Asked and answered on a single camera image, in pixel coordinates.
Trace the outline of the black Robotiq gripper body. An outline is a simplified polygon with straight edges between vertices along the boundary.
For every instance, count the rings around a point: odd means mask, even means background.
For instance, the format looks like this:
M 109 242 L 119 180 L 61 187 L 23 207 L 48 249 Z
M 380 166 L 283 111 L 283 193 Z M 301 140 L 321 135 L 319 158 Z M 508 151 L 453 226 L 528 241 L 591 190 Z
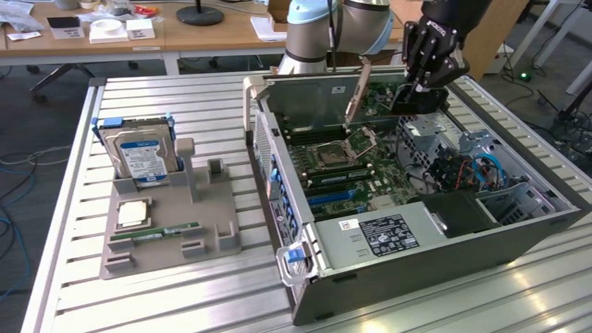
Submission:
M 469 32 L 477 27 L 491 0 L 424 1 L 423 16 L 443 28 L 456 30 L 457 46 L 464 49 Z

